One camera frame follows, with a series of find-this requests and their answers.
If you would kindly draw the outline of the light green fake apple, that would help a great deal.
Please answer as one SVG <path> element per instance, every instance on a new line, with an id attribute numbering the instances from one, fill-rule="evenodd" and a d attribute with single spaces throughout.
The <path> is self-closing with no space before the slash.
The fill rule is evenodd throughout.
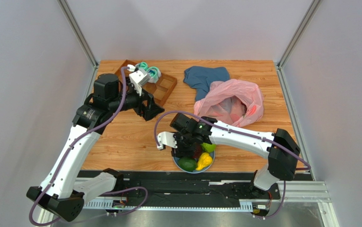
<path id="1" fill-rule="evenodd" d="M 212 153 L 216 149 L 216 144 L 202 143 L 202 150 L 207 153 Z"/>

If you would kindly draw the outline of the green fake lime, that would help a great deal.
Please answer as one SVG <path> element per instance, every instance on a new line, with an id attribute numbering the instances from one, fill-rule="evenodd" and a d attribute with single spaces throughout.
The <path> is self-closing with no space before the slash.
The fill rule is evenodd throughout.
<path id="1" fill-rule="evenodd" d="M 197 161 L 191 157 L 181 157 L 177 161 L 178 166 L 187 172 L 193 172 L 197 168 Z"/>

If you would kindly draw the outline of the yellow fake pear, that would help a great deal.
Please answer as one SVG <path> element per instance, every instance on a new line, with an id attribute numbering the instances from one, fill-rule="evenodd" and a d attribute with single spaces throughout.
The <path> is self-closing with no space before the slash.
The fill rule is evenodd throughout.
<path id="1" fill-rule="evenodd" d="M 213 163 L 213 158 L 210 156 L 209 153 L 204 152 L 201 154 L 200 158 L 198 159 L 197 162 L 197 167 L 196 167 L 196 171 L 201 171 L 204 168 L 210 166 Z"/>

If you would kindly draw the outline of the blue plate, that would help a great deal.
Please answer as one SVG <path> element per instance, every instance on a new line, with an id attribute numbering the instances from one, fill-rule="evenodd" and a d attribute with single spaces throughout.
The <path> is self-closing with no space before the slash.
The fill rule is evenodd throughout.
<path id="1" fill-rule="evenodd" d="M 212 162 L 202 169 L 197 169 L 198 167 L 198 159 L 192 157 L 173 157 L 173 161 L 175 165 L 183 172 L 189 174 L 199 174 L 206 170 L 208 170 L 215 160 L 215 152 L 208 153 L 208 155 L 212 158 Z"/>

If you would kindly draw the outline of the blue cloth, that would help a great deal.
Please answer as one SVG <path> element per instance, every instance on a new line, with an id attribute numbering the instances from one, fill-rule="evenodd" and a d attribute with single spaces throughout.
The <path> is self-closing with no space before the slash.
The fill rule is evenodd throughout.
<path id="1" fill-rule="evenodd" d="M 225 82 L 229 79 L 230 74 L 225 67 L 192 66 L 184 71 L 183 82 L 196 90 L 195 101 L 199 101 L 206 97 L 210 91 L 211 83 L 215 81 Z"/>

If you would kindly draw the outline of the pink plastic bag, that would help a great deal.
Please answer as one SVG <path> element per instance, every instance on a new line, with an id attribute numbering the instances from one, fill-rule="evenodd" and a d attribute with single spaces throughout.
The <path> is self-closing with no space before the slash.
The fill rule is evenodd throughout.
<path id="1" fill-rule="evenodd" d="M 238 79 L 215 81 L 207 95 L 194 104 L 194 114 L 244 127 L 264 115 L 264 96 L 256 83 Z"/>

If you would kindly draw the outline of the dark red fake fruit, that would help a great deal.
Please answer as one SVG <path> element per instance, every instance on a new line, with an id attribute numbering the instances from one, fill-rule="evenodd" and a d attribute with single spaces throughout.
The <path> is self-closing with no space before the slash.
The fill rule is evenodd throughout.
<path id="1" fill-rule="evenodd" d="M 203 149 L 202 149 L 201 145 L 197 145 L 192 158 L 199 159 L 202 153 L 203 153 Z"/>

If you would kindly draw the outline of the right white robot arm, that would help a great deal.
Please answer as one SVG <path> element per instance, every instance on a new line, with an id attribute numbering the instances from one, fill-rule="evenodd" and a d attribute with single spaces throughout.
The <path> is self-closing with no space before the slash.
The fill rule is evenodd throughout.
<path id="1" fill-rule="evenodd" d="M 210 117 L 197 121 L 182 113 L 173 118 L 170 126 L 174 132 L 161 132 L 157 137 L 160 149 L 169 146 L 183 154 L 196 144 L 208 143 L 243 149 L 266 159 L 251 181 L 252 190 L 267 191 L 279 180 L 294 179 L 301 150 L 286 130 L 251 131 Z"/>

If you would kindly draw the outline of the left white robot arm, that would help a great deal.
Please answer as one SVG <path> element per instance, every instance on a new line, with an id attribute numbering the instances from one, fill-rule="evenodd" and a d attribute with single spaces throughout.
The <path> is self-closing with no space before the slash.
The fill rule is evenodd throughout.
<path id="1" fill-rule="evenodd" d="M 123 174 L 110 168 L 83 183 L 76 183 L 76 178 L 91 148 L 119 112 L 132 109 L 149 121 L 164 111 L 143 89 L 148 81 L 149 76 L 141 71 L 121 78 L 100 75 L 93 92 L 76 111 L 59 159 L 39 186 L 28 189 L 27 197 L 59 220 L 71 222 L 94 198 L 108 192 L 123 193 Z"/>

